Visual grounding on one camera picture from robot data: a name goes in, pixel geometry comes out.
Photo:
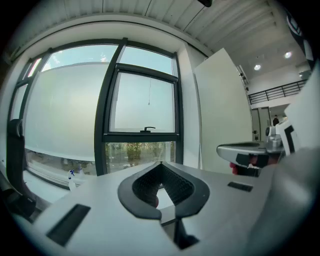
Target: blue spray bottle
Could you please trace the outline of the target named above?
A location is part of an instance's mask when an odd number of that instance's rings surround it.
[[[72,175],[75,176],[75,175],[74,175],[74,171],[75,171],[75,170],[70,170],[70,171],[69,171],[69,174],[68,174],[69,189],[70,189],[70,191],[76,189],[76,184],[75,184],[74,181],[71,179],[71,178],[72,178]]]

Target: railing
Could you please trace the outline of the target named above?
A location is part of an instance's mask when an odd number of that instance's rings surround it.
[[[278,98],[298,94],[306,84],[306,80],[291,82],[285,85],[263,90],[249,95],[250,104],[271,101]]]

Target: corrugated ceiling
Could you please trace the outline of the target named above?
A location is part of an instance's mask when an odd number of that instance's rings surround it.
[[[26,17],[7,51],[23,48],[63,22],[103,13],[155,19],[186,33],[213,53],[225,48],[249,79],[305,61],[273,0],[213,0],[209,8],[197,0],[44,0]],[[284,60],[283,51],[294,51],[293,58]],[[258,61],[265,67],[260,74],[252,67]]]

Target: white panel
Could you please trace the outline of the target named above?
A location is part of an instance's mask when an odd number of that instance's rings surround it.
[[[14,96],[13,104],[12,104],[10,120],[19,119],[21,103],[22,103],[22,100],[24,99],[27,86],[28,85],[25,84],[17,89]]]
[[[25,148],[43,154],[95,161],[94,127],[108,64],[81,64],[40,73],[25,118]]]
[[[194,69],[193,56],[188,52],[189,46],[184,44],[177,53],[183,101],[183,164],[193,168],[199,167],[200,150],[200,109],[198,89]]]
[[[217,146],[252,140],[252,121],[246,92],[237,69],[224,49],[195,69],[202,124],[203,169],[231,173]]]
[[[110,131],[175,131],[173,84],[146,76],[120,73],[112,98]]]

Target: window frame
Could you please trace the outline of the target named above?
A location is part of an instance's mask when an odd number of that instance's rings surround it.
[[[106,142],[167,142],[167,141],[175,141],[175,162],[182,164],[183,163],[183,155],[184,155],[184,122],[183,122],[183,102],[182,102],[182,88],[180,82],[180,72],[178,65],[178,56],[177,53],[171,53],[169,51],[163,50],[156,46],[148,45],[141,42],[130,41],[126,37],[122,39],[89,39],[89,40],[81,40],[76,42],[67,43],[64,45],[60,45],[55,48],[49,48],[47,51],[30,58],[29,61],[25,64],[24,68],[21,71],[21,74],[17,80],[15,85],[9,112],[8,112],[8,123],[10,121],[13,102],[15,99],[16,92],[19,87],[27,84],[27,88],[25,90],[23,100],[21,103],[19,119],[24,118],[25,108],[27,104],[27,100],[29,97],[30,90],[33,86],[34,80],[39,72],[43,69],[49,58],[52,54],[63,51],[70,48],[82,47],[82,46],[91,46],[91,45],[117,45],[117,48],[109,62],[108,69],[104,75],[103,82],[101,84],[101,89],[98,97],[97,107],[96,107],[96,115],[95,115],[95,124],[94,124],[94,159],[95,159],[95,168],[97,176],[104,175],[108,173],[107,170],[107,161],[106,161],[106,152],[105,152],[105,143]],[[173,75],[163,73],[161,71],[157,71],[150,68],[145,68],[141,66],[135,66],[130,64],[120,63],[122,54],[126,48],[135,47],[143,50],[147,50],[150,52],[154,52],[157,54],[164,55],[166,57],[171,58],[172,61],[172,71]],[[30,72],[32,66],[37,61],[37,59],[41,58],[41,61],[37,65],[34,70],[32,76],[28,77],[28,72]],[[105,132],[105,128],[109,127],[110,121],[110,111],[107,111],[110,108],[107,108],[107,104],[110,104],[110,100],[112,100],[113,89],[115,86],[117,74],[119,71],[117,69],[125,71],[126,73],[131,73],[135,75],[144,75],[148,77],[153,77],[158,80],[166,81],[169,83],[173,83],[174,86],[174,104],[175,104],[175,132],[170,133],[161,133],[161,132],[151,132],[151,133],[138,133],[128,132],[124,134],[123,132]],[[106,116],[108,115],[108,124],[105,125]],[[41,179],[48,181],[52,180],[49,177],[42,177]],[[52,183],[59,184],[58,181],[51,181]],[[68,184],[63,182],[64,187],[68,187]]]
[[[173,75],[142,66],[120,63],[122,54],[124,53],[126,46],[147,50],[171,58]],[[175,132],[139,133],[109,131],[112,99],[114,96],[114,90],[119,73],[129,73],[133,75],[152,77],[154,79],[173,84],[175,105]],[[174,141],[175,162],[183,164],[183,102],[180,71],[176,52],[170,53],[155,46],[128,41],[127,38],[123,38],[123,41],[121,42],[121,44],[119,44],[118,49],[115,51],[112,60],[110,61],[102,86],[103,88],[101,88],[96,112],[97,126],[95,126],[96,129],[94,131],[94,137],[96,139],[94,143],[94,157],[96,160],[95,166],[97,175],[98,170],[99,173],[101,172],[101,175],[108,173],[105,143],[152,143]],[[99,167],[97,167],[97,160],[99,163],[102,163],[102,165],[100,165]]]

